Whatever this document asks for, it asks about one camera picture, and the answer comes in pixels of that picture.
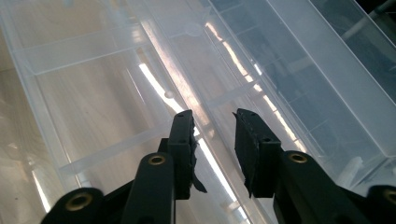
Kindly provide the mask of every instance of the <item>transparent plastic box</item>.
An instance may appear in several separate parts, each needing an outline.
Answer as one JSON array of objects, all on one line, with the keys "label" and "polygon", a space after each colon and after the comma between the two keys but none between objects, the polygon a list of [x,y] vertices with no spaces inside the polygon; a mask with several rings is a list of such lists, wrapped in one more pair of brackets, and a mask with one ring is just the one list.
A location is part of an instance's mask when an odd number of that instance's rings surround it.
[{"label": "transparent plastic box", "polygon": [[243,185],[239,107],[344,188],[396,185],[396,48],[343,2],[0,0],[0,16],[65,191],[127,183],[190,108],[208,193],[177,202],[177,222],[276,223],[271,201]]}]

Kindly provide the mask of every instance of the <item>black plastic part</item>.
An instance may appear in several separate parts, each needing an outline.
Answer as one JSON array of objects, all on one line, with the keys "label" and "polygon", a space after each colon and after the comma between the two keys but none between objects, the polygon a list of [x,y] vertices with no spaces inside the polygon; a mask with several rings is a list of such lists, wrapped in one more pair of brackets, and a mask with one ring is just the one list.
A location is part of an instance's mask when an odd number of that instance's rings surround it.
[{"label": "black plastic part", "polygon": [[172,129],[167,140],[167,152],[174,158],[176,199],[190,198],[190,188],[194,186],[206,192],[204,185],[196,178],[194,167],[196,163],[195,149],[197,142],[193,135],[194,119],[192,111],[186,110],[174,117]]},{"label": "black plastic part", "polygon": [[396,223],[396,188],[373,186],[369,189],[367,203],[370,204],[370,218],[375,223]]},{"label": "black plastic part", "polygon": [[275,191],[280,141],[256,113],[238,109],[235,152],[249,196],[272,198]]},{"label": "black plastic part", "polygon": [[274,197],[274,211],[279,224],[300,224],[301,217],[298,214],[288,192],[281,184],[276,185]]},{"label": "black plastic part", "polygon": [[168,153],[168,139],[162,138],[158,146],[158,152]]},{"label": "black plastic part", "polygon": [[115,189],[105,196],[105,209],[107,224],[118,224],[121,221],[122,212],[128,199],[134,181]]},{"label": "black plastic part", "polygon": [[145,156],[122,214],[121,224],[175,223],[174,163],[166,153]]},{"label": "black plastic part", "polygon": [[309,155],[284,152],[279,177],[303,223],[370,223]]},{"label": "black plastic part", "polygon": [[339,187],[339,189],[344,192],[348,199],[352,201],[353,204],[355,204],[362,214],[364,214],[372,223],[376,223],[375,220],[372,219],[371,215],[373,214],[373,209],[377,208],[371,207],[370,204],[367,203],[366,198],[363,196],[341,187]]},{"label": "black plastic part", "polygon": [[99,189],[75,189],[65,194],[44,217],[42,224],[104,224],[104,196]]}]

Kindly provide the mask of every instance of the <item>screw hole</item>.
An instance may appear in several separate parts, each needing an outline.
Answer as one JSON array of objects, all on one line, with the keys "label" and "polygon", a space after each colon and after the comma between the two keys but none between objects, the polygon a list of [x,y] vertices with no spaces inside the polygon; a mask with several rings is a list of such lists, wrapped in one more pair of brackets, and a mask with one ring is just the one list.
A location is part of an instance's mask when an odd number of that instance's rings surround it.
[{"label": "screw hole", "polygon": [[148,159],[148,164],[150,165],[160,165],[165,162],[165,157],[164,156],[152,156],[150,159]]},{"label": "screw hole", "polygon": [[391,189],[386,189],[384,191],[384,196],[388,201],[390,201],[393,204],[396,204],[396,191],[391,190]]},{"label": "screw hole", "polygon": [[305,156],[298,154],[298,153],[290,154],[289,159],[294,162],[298,162],[298,163],[305,163],[308,161],[308,159]]},{"label": "screw hole", "polygon": [[92,201],[92,195],[87,192],[82,192],[75,194],[69,201],[66,203],[66,209],[71,212],[75,212],[83,209]]}]

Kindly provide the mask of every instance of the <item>brass screw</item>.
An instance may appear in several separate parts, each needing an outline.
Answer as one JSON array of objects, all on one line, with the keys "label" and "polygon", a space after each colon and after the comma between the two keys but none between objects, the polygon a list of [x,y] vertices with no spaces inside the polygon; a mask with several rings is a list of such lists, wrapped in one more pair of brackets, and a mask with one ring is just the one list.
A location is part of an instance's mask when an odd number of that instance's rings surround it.
[{"label": "brass screw", "polygon": [[291,161],[298,162],[298,163],[305,163],[308,161],[308,159],[304,155],[299,154],[299,153],[291,153],[289,155],[289,159]]},{"label": "brass screw", "polygon": [[391,189],[384,190],[384,196],[388,201],[393,204],[396,204],[396,191]]},{"label": "brass screw", "polygon": [[66,203],[66,209],[71,212],[75,212],[83,209],[85,206],[92,202],[92,195],[87,192],[81,192],[75,194],[69,201]]},{"label": "brass screw", "polygon": [[164,156],[152,156],[148,159],[148,164],[150,165],[160,165],[166,161]]}]

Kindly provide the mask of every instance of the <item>clear plastic container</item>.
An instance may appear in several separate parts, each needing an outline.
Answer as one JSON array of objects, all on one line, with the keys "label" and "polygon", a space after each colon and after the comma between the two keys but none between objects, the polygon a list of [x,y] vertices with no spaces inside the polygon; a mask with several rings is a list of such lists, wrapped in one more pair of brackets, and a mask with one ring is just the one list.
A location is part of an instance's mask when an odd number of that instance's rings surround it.
[{"label": "clear plastic container", "polygon": [[133,179],[190,108],[209,192],[177,202],[177,221],[271,223],[271,202],[248,198],[234,155],[239,107],[340,186],[396,185],[396,106],[376,69],[387,65],[360,51],[396,49],[353,1],[343,15],[370,32],[343,39],[337,27],[349,21],[335,24],[337,6],[323,2],[1,0],[0,15],[65,190],[109,193]]}]

